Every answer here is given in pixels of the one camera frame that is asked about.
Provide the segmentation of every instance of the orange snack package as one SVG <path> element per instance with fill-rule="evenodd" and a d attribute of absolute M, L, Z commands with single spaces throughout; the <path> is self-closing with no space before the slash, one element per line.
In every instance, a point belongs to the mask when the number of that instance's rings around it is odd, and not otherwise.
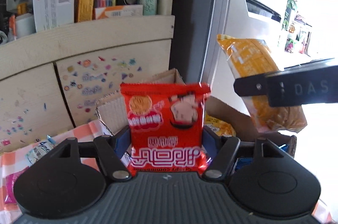
<path fill-rule="evenodd" d="M 207 168 L 202 152 L 207 84 L 121 84 L 131 128 L 128 166 L 137 171 L 200 174 Z"/>

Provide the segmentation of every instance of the drawer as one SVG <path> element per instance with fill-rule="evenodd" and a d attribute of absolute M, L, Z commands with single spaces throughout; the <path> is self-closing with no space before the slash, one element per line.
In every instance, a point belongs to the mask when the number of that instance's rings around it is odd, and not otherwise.
<path fill-rule="evenodd" d="M 120 88 L 122 82 L 168 69 L 171 40 L 125 45 L 57 61 L 57 69 L 75 125 L 96 119 L 95 101 Z"/>
<path fill-rule="evenodd" d="M 73 128 L 53 64 L 0 81 L 0 118 L 1 152 Z"/>

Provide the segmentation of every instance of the checkered tablecloth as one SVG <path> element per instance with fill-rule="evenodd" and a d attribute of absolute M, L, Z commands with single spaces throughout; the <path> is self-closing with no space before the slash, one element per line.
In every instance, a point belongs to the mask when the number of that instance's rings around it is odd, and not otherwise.
<path fill-rule="evenodd" d="M 99 120 L 95 120 L 71 131 L 59 134 L 53 137 L 53 139 L 57 143 L 60 143 L 68 137 L 76 137 L 79 142 L 88 142 L 103 134 L 109 133 Z M 9 224 L 21 215 L 16 204 L 4 203 L 7 196 L 6 176 L 19 172 L 26 167 L 30 167 L 30 162 L 26 158 L 26 154 L 37 144 L 38 143 L 28 145 L 0 156 L 0 173 L 2 174 L 2 179 L 0 179 L 0 224 Z M 95 158 L 81 158 L 81 162 L 98 170 Z"/>

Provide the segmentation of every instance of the silver screw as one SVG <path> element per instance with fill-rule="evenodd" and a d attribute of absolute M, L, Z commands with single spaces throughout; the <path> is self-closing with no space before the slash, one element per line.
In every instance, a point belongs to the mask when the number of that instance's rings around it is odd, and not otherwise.
<path fill-rule="evenodd" d="M 222 176 L 222 173 L 217 169 L 210 169 L 206 171 L 206 176 L 209 178 L 219 178 Z"/>
<path fill-rule="evenodd" d="M 126 171 L 115 171 L 113 172 L 113 177 L 116 179 L 126 179 L 129 177 L 129 172 Z"/>

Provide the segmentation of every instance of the cartoon character face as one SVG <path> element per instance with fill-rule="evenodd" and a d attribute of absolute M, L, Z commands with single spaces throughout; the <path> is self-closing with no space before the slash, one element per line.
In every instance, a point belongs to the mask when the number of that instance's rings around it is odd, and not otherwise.
<path fill-rule="evenodd" d="M 175 122 L 192 124 L 198 119 L 197 107 L 198 104 L 195 101 L 195 95 L 184 96 L 178 98 L 172 96 L 171 101 L 176 101 L 171 107 Z"/>

